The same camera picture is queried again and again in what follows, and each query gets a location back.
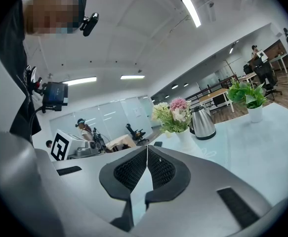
pink flower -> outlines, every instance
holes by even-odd
[[[187,102],[182,98],[176,98],[170,103],[170,109],[174,112],[175,109],[185,110],[188,108]]]

glass wall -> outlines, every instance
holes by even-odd
[[[153,114],[153,103],[147,96],[138,97],[140,104],[143,106],[144,111],[146,113],[147,118],[151,124],[151,127],[160,126],[159,121],[152,121],[152,114]]]
[[[50,120],[50,128],[52,136],[55,135],[57,129],[60,129],[82,137],[75,124],[78,119],[85,119],[85,123],[92,130],[96,128],[97,132],[103,135],[104,142],[107,143],[125,134],[130,135],[130,132],[126,128],[126,124],[128,123],[134,131],[143,129],[143,132],[146,133],[144,138],[149,136],[153,131],[150,122],[151,117],[148,116],[143,103],[137,97],[134,97],[91,107],[52,119]]]

railing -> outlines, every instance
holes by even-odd
[[[228,89],[228,88],[232,85],[232,78],[234,78],[235,80],[239,81],[236,74],[234,74],[233,76],[228,77],[228,78],[226,78],[226,79],[224,79],[224,80],[218,79],[218,80],[219,80],[219,83],[217,83],[217,84],[215,84],[215,85],[212,85],[212,86],[207,85],[207,88],[206,88],[206,89],[203,89],[203,90],[199,91],[198,93],[193,94],[193,95],[185,98],[185,100],[191,101],[191,106],[192,106],[192,105],[195,105],[195,104],[197,104],[197,103],[199,102],[199,99],[200,99],[201,97],[206,96],[206,95],[212,93],[212,92],[213,92],[212,89],[215,88],[215,87],[217,87],[217,86],[219,86],[219,85],[220,85],[222,88]]]

black jacket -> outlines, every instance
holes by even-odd
[[[32,131],[30,131],[29,120],[35,109],[33,102],[30,100],[25,80],[27,56],[23,45],[24,39],[23,5],[22,1],[18,0],[0,25],[0,60],[15,83],[26,95],[10,132],[30,141],[30,135],[39,132],[41,127],[37,117],[35,117]]]

office chair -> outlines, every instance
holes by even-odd
[[[248,64],[244,65],[244,73],[245,73],[246,75],[248,75],[248,74],[250,74],[250,73],[252,73],[252,72],[253,72],[253,71],[252,71],[251,65],[248,65]]]
[[[282,95],[282,91],[274,88],[274,86],[277,86],[278,79],[275,74],[273,75],[271,67],[263,63],[261,58],[254,60],[253,64],[256,66],[253,70],[257,74],[260,83],[264,83],[263,88],[266,90],[265,97],[271,94],[273,100],[275,100],[273,93],[280,93]]]
[[[132,135],[132,139],[137,141],[137,145],[139,143],[142,143],[144,141],[149,141],[148,139],[143,139],[143,136],[146,134],[146,132],[142,132],[143,129],[139,130],[139,131],[133,131],[133,129],[130,127],[130,124],[126,125],[126,128],[128,129],[128,131],[131,133]]]

